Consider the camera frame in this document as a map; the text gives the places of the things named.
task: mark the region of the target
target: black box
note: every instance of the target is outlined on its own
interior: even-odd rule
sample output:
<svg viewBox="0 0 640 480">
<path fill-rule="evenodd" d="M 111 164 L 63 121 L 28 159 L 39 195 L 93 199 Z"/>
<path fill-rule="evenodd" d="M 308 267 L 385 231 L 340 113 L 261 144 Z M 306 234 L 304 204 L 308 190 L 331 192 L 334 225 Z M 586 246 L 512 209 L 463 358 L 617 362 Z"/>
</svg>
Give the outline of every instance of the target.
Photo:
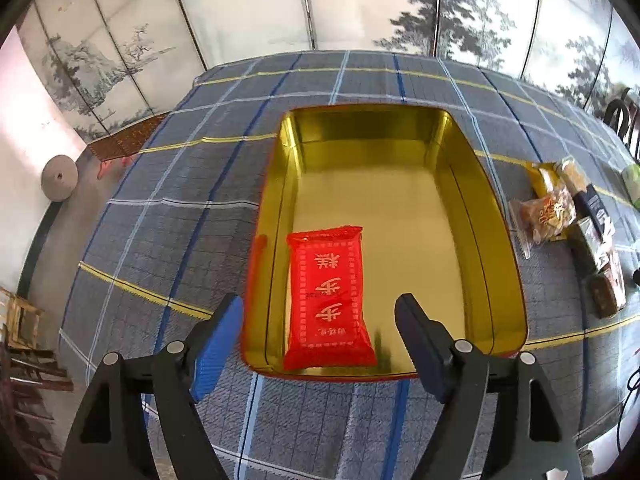
<svg viewBox="0 0 640 480">
<path fill-rule="evenodd" d="M 612 234 L 611 217 L 604 207 L 600 195 L 593 188 L 593 184 L 587 186 L 586 192 L 578 192 L 574 195 L 574 204 L 580 218 L 591 218 L 600 238 Z"/>
</svg>

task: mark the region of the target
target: plastic wrapper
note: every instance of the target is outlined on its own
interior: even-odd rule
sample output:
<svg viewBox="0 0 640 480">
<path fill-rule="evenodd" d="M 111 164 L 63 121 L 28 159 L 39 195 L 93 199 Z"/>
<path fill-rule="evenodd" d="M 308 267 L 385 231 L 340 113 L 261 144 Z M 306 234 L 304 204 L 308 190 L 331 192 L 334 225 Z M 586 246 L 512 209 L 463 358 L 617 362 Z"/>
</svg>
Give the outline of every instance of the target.
<svg viewBox="0 0 640 480">
<path fill-rule="evenodd" d="M 509 209 L 525 258 L 531 248 L 558 236 L 575 221 L 575 205 L 562 180 L 551 193 L 527 202 L 511 200 Z"/>
<path fill-rule="evenodd" d="M 550 162 L 528 162 L 527 174 L 538 198 L 551 193 L 558 184 L 558 175 Z"/>
<path fill-rule="evenodd" d="M 622 170 L 622 180 L 625 183 L 631 203 L 640 209 L 640 166 L 631 164 Z"/>
<path fill-rule="evenodd" d="M 291 316 L 285 370 L 373 366 L 362 318 L 362 227 L 291 233 Z"/>
<path fill-rule="evenodd" d="M 609 263 L 591 280 L 591 292 L 601 317 L 615 315 L 626 303 L 625 281 L 618 252 L 610 250 Z"/>
<path fill-rule="evenodd" d="M 569 245 L 578 264 L 588 274 L 598 272 L 609 263 L 609 244 L 604 244 L 593 226 L 591 218 L 582 218 L 571 224 L 565 231 Z"/>
<path fill-rule="evenodd" d="M 554 168 L 558 176 L 564 181 L 571 196 L 587 192 L 587 187 L 591 181 L 572 156 L 566 156 L 560 162 L 556 162 Z"/>
</svg>

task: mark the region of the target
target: blue gripper pad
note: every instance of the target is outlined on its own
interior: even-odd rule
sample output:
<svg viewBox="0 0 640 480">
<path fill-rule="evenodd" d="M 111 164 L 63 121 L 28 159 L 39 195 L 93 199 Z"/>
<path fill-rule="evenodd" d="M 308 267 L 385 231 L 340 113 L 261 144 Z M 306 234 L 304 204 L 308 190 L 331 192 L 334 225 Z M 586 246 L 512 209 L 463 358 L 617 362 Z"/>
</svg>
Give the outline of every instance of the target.
<svg viewBox="0 0 640 480">
<path fill-rule="evenodd" d="M 218 383 L 226 358 L 231 354 L 242 328 L 242 299 L 236 296 L 196 357 L 191 397 L 200 402 Z"/>
</svg>

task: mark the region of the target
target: black cable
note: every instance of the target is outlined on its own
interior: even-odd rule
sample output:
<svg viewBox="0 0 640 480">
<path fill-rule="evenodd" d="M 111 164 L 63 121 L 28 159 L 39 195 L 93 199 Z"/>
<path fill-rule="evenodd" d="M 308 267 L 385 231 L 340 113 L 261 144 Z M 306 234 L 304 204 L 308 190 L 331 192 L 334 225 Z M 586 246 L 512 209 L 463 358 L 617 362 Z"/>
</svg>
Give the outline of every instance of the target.
<svg viewBox="0 0 640 480">
<path fill-rule="evenodd" d="M 636 382 L 632 386 L 631 380 L 636 375 L 638 376 L 638 378 L 636 379 Z M 626 404 L 629 402 L 629 399 L 631 398 L 631 394 L 634 391 L 640 389 L 640 368 L 638 368 L 638 370 L 633 372 L 631 376 L 628 378 L 628 380 L 626 381 L 626 389 L 629 390 L 629 393 L 626 395 L 625 402 L 622 404 L 622 409 L 620 410 L 620 416 L 618 417 L 618 426 L 616 428 L 616 444 L 618 444 L 618 453 L 622 453 L 622 447 L 620 446 L 620 424 L 622 423 L 622 415 L 623 413 L 625 413 Z"/>
</svg>

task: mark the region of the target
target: red plastic wrapper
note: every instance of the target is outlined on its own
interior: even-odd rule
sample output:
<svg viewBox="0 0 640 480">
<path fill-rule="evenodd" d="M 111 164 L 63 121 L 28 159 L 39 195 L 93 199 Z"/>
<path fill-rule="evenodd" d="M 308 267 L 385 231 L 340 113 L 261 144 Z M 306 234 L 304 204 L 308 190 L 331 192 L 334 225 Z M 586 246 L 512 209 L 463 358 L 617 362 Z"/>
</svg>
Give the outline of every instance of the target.
<svg viewBox="0 0 640 480">
<path fill-rule="evenodd" d="M 362 227 L 291 233 L 291 318 L 285 370 L 373 366 L 362 319 Z"/>
</svg>

